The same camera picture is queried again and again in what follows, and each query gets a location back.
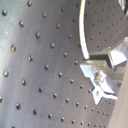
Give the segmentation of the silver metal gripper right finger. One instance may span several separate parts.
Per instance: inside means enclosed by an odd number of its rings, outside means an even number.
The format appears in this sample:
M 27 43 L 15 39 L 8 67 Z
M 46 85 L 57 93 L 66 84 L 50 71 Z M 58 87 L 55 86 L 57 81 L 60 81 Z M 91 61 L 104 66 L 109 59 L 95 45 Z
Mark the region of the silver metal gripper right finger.
M 112 67 L 128 60 L 128 37 L 124 37 L 110 49 Z

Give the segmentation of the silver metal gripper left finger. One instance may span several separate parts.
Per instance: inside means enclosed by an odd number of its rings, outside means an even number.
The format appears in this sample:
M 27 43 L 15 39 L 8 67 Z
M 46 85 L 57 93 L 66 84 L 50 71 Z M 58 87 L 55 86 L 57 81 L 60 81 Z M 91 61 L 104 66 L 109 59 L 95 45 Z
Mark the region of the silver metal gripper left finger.
M 84 76 L 92 82 L 92 95 L 95 104 L 98 104 L 102 98 L 118 99 L 112 89 L 117 82 L 117 74 L 114 71 L 109 49 L 92 52 L 90 58 L 80 64 L 80 68 Z

